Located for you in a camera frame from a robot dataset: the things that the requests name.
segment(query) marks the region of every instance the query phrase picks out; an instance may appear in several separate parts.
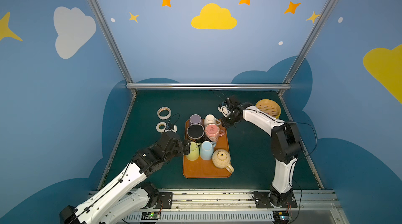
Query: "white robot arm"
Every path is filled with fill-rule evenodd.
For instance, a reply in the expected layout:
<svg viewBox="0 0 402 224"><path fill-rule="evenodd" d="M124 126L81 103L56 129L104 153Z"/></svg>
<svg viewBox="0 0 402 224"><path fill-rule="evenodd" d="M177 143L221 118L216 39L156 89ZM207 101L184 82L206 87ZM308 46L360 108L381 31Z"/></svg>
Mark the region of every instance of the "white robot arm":
<svg viewBox="0 0 402 224"><path fill-rule="evenodd" d="M220 104L218 110L224 115L222 125L226 128L246 120L271 136L271 150L276 163L269 195L270 203L273 207L282 207L287 202L292 202L294 206L292 177L298 155L302 150L296 124L276 119L249 102L241 104L234 96Z"/></svg>
<svg viewBox="0 0 402 224"><path fill-rule="evenodd" d="M143 184L129 197L122 197L164 163L188 153L189 141L182 142L174 131L162 133L155 144L138 151L123 171L97 194L77 207L64 208L60 212L61 224L114 224L135 209L153 208L159 192L150 183Z"/></svg>

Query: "pink floral mug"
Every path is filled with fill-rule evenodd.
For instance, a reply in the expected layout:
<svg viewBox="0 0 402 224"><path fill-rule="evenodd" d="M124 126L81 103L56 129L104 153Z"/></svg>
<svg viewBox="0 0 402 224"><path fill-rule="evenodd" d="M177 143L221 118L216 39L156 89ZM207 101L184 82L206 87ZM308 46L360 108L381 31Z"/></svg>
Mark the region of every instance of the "pink floral mug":
<svg viewBox="0 0 402 224"><path fill-rule="evenodd" d="M225 132L219 128L216 124L208 124L205 126L205 135L214 142L218 142L218 138L223 136Z"/></svg>

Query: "light blue mug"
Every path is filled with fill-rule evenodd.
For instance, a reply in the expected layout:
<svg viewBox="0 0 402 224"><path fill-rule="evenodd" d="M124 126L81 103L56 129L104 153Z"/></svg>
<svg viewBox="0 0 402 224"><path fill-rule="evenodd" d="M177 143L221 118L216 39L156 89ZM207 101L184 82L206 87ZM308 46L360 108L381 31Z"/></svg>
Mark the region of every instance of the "light blue mug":
<svg viewBox="0 0 402 224"><path fill-rule="evenodd" d="M212 155L214 154L214 147L216 146L216 142L213 141L204 141L200 146L200 157L203 160L210 160Z"/></svg>

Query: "yellow cloud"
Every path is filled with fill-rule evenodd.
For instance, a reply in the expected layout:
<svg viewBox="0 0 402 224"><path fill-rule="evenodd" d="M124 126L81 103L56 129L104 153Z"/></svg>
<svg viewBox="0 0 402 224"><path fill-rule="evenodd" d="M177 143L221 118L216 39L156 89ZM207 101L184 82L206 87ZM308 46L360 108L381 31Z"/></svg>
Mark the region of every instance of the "yellow cloud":
<svg viewBox="0 0 402 224"><path fill-rule="evenodd" d="M191 26L196 29L230 30L237 24L237 20L230 15L226 8L220 8L217 4L207 4L191 21Z"/></svg>
<svg viewBox="0 0 402 224"><path fill-rule="evenodd" d="M363 58L364 67L402 103L402 45L393 50L375 48Z"/></svg>

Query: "white cloud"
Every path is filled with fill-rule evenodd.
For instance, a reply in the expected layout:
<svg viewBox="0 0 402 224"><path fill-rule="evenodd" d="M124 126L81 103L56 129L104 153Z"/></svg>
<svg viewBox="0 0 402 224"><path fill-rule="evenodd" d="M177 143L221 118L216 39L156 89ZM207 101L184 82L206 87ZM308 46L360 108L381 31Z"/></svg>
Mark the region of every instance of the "white cloud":
<svg viewBox="0 0 402 224"><path fill-rule="evenodd" d="M72 57L97 29L95 20L78 8L57 7L53 15L54 27L59 35L56 51L63 59Z"/></svg>

